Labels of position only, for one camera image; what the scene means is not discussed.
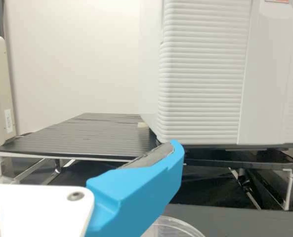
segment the screw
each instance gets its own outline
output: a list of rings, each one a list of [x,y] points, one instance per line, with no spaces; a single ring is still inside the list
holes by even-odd
[[[78,201],[82,199],[85,195],[82,192],[73,192],[67,196],[69,201]]]

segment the label sticker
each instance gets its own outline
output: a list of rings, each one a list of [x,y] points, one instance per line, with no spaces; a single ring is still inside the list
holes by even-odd
[[[265,0],[270,2],[280,2],[280,3],[289,3],[289,0]]]
[[[8,110],[4,111],[4,118],[6,120],[6,131],[7,131],[7,133],[13,132],[11,109],[8,109]]]

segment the black table surface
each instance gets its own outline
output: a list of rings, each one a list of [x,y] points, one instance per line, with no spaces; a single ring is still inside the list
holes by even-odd
[[[293,236],[293,212],[169,204],[163,215],[187,222],[206,237]]]
[[[82,114],[0,146],[0,152],[133,159],[156,147],[139,115]]]
[[[156,136],[139,115],[87,113],[13,140],[0,152],[25,155],[131,160],[156,147]],[[293,158],[276,150],[254,155],[247,151],[187,148],[185,162],[197,166],[293,168]]]

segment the clear plastic dish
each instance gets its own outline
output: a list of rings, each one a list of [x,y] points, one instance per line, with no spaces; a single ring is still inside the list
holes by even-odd
[[[160,216],[142,237],[205,237],[193,226],[181,220]]]

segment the red label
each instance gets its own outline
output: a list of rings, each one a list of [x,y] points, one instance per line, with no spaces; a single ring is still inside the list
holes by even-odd
[[[270,2],[280,2],[280,3],[289,3],[289,0],[265,0]]]

